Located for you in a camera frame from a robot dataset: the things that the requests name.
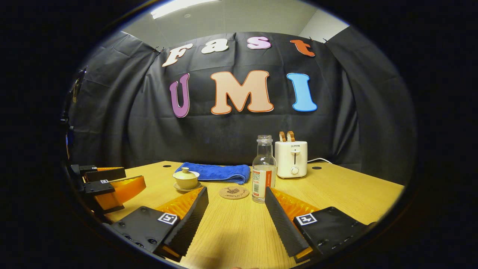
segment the teacup lid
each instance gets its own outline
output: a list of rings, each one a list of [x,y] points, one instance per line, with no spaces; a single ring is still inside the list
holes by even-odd
[[[189,171],[188,167],[181,167],[181,171],[173,174],[175,179],[195,179],[199,177],[198,172]]]

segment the black backdrop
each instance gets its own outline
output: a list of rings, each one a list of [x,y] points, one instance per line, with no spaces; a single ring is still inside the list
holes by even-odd
[[[266,36],[271,48],[251,50],[247,39]],[[202,54],[210,40],[226,38],[223,52]],[[310,44],[315,57],[301,54],[290,40]],[[170,49],[192,43],[184,56],[161,67]],[[294,131],[308,142],[308,157],[404,184],[412,170],[415,120],[408,90],[398,71],[352,27],[326,44],[276,33],[229,33],[197,38],[159,54],[141,40],[119,32],[81,66],[87,73],[70,109],[75,128],[71,160],[103,167],[146,165],[162,160],[202,164],[249,164],[256,137]],[[243,83],[249,72],[269,73],[271,112],[244,108],[214,115],[216,83],[211,74],[229,71]],[[189,113],[177,118],[169,86],[189,73]],[[303,73],[313,112],[292,108],[295,92],[288,73]],[[182,102],[182,87],[178,99]]]

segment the letter cutout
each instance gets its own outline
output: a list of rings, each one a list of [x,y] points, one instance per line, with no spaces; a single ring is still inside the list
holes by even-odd
[[[181,85],[183,86],[183,106],[179,106],[177,87],[178,82],[175,81],[169,86],[169,91],[171,92],[171,103],[173,104],[173,112],[178,118],[184,118],[189,112],[189,88],[187,87],[187,81],[189,80],[189,73],[184,74],[180,79]]]
[[[201,53],[211,53],[211,52],[219,52],[225,51],[229,48],[228,40],[226,38],[219,38],[215,40],[211,40],[206,43],[206,46],[201,50]]]
[[[306,74],[289,73],[287,78],[292,81],[295,91],[295,103],[292,107],[301,112],[309,112],[317,109],[317,105],[312,101],[309,89],[309,76]]]
[[[264,36],[254,36],[247,40],[247,47],[250,49],[265,49],[270,48],[271,43],[267,42],[269,39]]]
[[[220,115],[231,112],[232,108],[227,104],[228,96],[234,107],[240,112],[244,109],[249,95],[250,104],[247,106],[249,111],[272,111],[274,105],[269,102],[269,95],[267,93],[268,76],[269,73],[267,71],[253,70],[249,72],[244,83],[240,85],[230,72],[225,71],[212,74],[211,78],[216,81],[216,105],[211,108],[211,113]]]
[[[314,57],[315,53],[307,50],[307,48],[310,48],[309,44],[304,43],[302,40],[291,40],[291,43],[295,44],[295,47],[297,50],[307,56]]]
[[[162,67],[170,66],[173,63],[177,62],[178,59],[176,59],[176,57],[181,58],[184,55],[184,53],[186,53],[186,50],[190,49],[192,47],[193,47],[193,44],[189,43],[187,45],[177,47],[177,48],[174,48],[174,49],[170,50],[168,59],[164,62]]]

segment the glass bottle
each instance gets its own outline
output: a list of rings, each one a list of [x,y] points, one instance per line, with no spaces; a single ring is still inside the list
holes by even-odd
[[[257,136],[257,156],[252,161],[252,200],[265,203],[265,191],[275,186],[277,162],[272,156],[272,135]]]

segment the toaster knob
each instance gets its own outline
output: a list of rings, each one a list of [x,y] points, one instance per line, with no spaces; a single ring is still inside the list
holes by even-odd
[[[299,173],[299,168],[298,168],[298,167],[292,167],[291,173],[292,173],[293,175],[297,175],[297,173]]]

